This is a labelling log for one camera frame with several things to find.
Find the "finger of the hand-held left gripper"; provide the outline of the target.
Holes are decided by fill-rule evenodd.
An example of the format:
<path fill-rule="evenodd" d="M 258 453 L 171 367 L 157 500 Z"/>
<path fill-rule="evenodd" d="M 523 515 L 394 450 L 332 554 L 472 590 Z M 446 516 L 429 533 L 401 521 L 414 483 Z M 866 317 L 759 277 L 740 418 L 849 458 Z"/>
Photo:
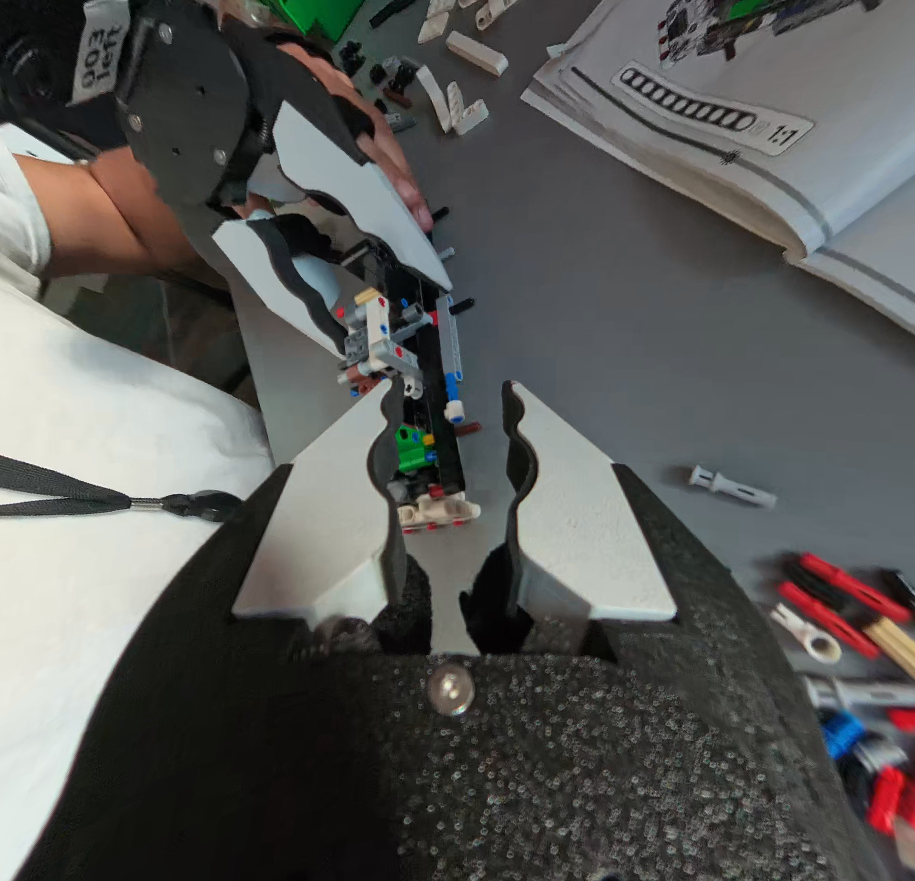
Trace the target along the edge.
<path fill-rule="evenodd" d="M 452 291 L 452 282 L 426 233 L 419 227 L 384 172 L 361 163 L 359 148 L 350 156 L 289 102 L 274 122 L 280 171 L 308 194 L 336 201 L 360 231 L 387 246 L 397 261 L 436 285 Z"/>
<path fill-rule="evenodd" d="M 315 263 L 294 258 L 278 220 L 226 220 L 213 240 L 267 309 L 332 356 L 344 355 L 346 328 L 310 281 Z"/>

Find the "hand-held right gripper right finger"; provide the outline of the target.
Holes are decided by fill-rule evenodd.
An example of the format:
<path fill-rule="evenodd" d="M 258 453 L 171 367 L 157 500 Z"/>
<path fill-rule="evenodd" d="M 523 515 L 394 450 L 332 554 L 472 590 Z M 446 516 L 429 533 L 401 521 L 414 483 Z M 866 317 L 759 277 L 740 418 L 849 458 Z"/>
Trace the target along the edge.
<path fill-rule="evenodd" d="M 673 599 L 611 458 L 532 391 L 502 385 L 507 612 L 571 623 L 665 623 Z"/>

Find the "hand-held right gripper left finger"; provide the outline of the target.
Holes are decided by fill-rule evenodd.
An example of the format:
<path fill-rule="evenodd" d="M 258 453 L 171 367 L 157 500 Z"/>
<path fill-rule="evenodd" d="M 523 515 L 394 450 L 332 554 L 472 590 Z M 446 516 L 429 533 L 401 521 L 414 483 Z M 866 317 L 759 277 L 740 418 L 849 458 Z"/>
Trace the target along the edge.
<path fill-rule="evenodd" d="M 236 617 L 370 623 L 400 602 L 406 548 L 388 485 L 404 405 L 403 381 L 387 380 L 296 457 L 234 602 Z"/>

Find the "partly built lego vehicle chassis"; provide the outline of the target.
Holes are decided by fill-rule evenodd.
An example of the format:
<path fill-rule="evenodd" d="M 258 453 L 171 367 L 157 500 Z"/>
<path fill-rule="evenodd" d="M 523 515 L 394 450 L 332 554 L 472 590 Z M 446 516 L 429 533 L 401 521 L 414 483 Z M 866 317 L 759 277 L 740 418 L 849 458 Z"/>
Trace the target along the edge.
<path fill-rule="evenodd" d="M 340 330 L 338 381 L 364 396 L 384 379 L 403 388 L 395 429 L 395 473 L 388 491 L 406 534 L 461 527 L 476 520 L 459 449 L 468 421 L 457 316 L 448 283 L 436 283 L 395 257 L 377 236 L 360 233 L 337 267 L 360 281 L 331 311 Z"/>

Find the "person's left forearm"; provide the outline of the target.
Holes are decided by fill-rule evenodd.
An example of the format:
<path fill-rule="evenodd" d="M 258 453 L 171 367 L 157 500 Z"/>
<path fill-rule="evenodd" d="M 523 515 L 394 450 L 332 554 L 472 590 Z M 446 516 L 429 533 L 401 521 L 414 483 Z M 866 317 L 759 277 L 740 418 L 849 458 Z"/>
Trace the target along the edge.
<path fill-rule="evenodd" d="M 86 164 L 29 155 L 15 160 L 38 202 L 51 242 L 46 280 L 83 274 L 188 280 L 228 292 L 198 254 L 147 169 L 127 148 Z"/>

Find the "white bent lego beam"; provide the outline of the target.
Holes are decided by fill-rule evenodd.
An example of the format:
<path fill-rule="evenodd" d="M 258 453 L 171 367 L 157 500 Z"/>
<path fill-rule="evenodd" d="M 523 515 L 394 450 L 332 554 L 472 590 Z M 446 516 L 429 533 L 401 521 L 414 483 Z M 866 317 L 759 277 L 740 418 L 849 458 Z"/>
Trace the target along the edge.
<path fill-rule="evenodd" d="M 447 96 L 436 81 L 428 66 L 422 65 L 418 69 L 417 81 L 425 90 L 432 104 L 442 132 L 447 134 L 452 129 L 451 111 Z"/>

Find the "white L-shaped lego beam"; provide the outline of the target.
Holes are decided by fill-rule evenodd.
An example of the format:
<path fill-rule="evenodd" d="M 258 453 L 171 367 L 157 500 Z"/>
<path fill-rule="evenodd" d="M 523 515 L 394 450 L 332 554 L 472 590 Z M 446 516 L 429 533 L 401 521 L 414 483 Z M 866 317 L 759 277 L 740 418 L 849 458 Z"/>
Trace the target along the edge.
<path fill-rule="evenodd" d="M 466 104 L 457 82 L 447 86 L 447 108 L 450 130 L 459 137 L 465 136 L 488 118 L 488 108 L 484 100 Z"/>

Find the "light grey lego axle pin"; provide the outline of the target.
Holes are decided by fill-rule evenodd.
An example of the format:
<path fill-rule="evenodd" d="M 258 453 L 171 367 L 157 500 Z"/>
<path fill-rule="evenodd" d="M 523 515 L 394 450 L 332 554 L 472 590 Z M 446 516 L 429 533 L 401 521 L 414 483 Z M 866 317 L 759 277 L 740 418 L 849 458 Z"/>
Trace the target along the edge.
<path fill-rule="evenodd" d="M 696 486 L 712 494 L 738 500 L 759 509 L 775 509 L 778 498 L 772 493 L 757 487 L 737 482 L 720 472 L 712 472 L 696 465 L 688 477 L 689 486 Z"/>

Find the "white long straight lego beam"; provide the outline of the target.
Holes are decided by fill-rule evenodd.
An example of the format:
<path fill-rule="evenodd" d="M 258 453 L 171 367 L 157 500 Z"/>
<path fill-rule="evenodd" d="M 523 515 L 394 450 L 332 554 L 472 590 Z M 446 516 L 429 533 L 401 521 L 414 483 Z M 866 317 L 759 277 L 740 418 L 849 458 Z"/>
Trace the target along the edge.
<path fill-rule="evenodd" d="M 495 77 L 502 77 L 509 68 L 506 55 L 458 31 L 452 31 L 447 36 L 446 48 L 463 61 Z"/>

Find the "pile of coloured lego pins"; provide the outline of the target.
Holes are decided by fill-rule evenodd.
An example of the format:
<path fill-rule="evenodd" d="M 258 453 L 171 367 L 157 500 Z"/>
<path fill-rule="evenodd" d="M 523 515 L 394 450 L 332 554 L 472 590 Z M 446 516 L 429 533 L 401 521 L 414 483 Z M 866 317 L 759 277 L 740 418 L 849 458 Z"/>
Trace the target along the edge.
<path fill-rule="evenodd" d="M 895 841 L 913 868 L 913 752 L 869 728 L 859 710 L 882 713 L 896 735 L 913 738 L 913 582 L 900 571 L 878 572 L 881 587 L 813 553 L 788 554 L 771 621 L 808 657 L 836 666 L 845 651 L 896 666 L 902 680 L 803 676 L 821 716 L 821 733 L 847 794 L 864 822 Z"/>

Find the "person's left hand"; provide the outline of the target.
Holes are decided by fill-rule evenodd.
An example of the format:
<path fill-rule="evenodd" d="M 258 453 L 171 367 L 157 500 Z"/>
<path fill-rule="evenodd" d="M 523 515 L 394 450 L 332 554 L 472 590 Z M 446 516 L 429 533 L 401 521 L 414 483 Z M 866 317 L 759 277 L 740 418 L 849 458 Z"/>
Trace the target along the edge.
<path fill-rule="evenodd" d="M 325 56 L 293 41 L 278 43 L 277 48 L 302 63 L 326 88 L 349 123 L 356 145 L 383 171 L 419 227 L 431 233 L 433 218 L 427 200 L 383 114 Z"/>

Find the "paper instruction booklet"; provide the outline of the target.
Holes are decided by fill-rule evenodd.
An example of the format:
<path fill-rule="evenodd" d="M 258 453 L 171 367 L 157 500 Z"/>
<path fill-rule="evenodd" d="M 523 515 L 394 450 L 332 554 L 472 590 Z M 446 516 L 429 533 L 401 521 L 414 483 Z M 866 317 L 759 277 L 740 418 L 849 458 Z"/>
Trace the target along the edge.
<path fill-rule="evenodd" d="M 602 0 L 522 99 L 913 332 L 914 0 Z"/>

